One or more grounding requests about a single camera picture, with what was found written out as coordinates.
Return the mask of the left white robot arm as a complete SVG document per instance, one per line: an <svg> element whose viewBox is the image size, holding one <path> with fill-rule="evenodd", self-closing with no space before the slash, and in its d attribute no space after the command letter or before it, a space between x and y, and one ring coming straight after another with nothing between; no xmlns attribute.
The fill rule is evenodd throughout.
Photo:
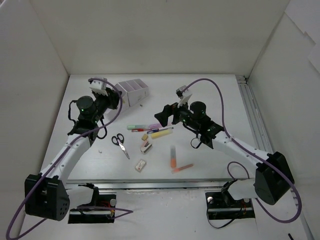
<svg viewBox="0 0 320 240"><path fill-rule="evenodd" d="M121 105L121 92L95 89L93 96L75 100L79 109L68 138L57 156L37 175L30 174L24 182L25 212L44 219L61 221L69 210L84 205L89 210L100 204L99 190L91 183L68 189L67 180L74 167L98 137L98 122L106 110Z"/></svg>

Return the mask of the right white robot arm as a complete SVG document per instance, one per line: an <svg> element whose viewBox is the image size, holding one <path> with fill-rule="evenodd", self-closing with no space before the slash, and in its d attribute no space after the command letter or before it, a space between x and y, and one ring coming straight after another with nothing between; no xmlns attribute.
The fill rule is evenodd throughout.
<svg viewBox="0 0 320 240"><path fill-rule="evenodd" d="M250 146L234 137L228 136L226 130L215 123L206 113L207 106L201 101L191 104L167 104L154 117L162 127L182 123L183 127L193 132L201 144L220 151L234 160L253 165L254 191L256 196L268 205L277 201L290 189L294 178L285 156L276 151L268 153Z"/></svg>

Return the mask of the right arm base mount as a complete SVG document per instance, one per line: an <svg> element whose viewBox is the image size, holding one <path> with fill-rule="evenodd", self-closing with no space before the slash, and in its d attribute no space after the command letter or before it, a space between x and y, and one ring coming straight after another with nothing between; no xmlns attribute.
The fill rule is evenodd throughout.
<svg viewBox="0 0 320 240"><path fill-rule="evenodd" d="M227 193L205 192L209 220L254 219L256 217L250 199L234 200Z"/></svg>

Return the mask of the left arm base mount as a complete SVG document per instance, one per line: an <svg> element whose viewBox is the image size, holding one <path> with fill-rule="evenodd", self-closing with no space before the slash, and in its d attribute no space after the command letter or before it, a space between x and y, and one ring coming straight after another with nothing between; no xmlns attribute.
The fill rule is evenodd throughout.
<svg viewBox="0 0 320 240"><path fill-rule="evenodd" d="M80 209L71 209L68 215L68 224L113 224L117 211L117 195L103 193L96 200L95 206L83 205Z"/></svg>

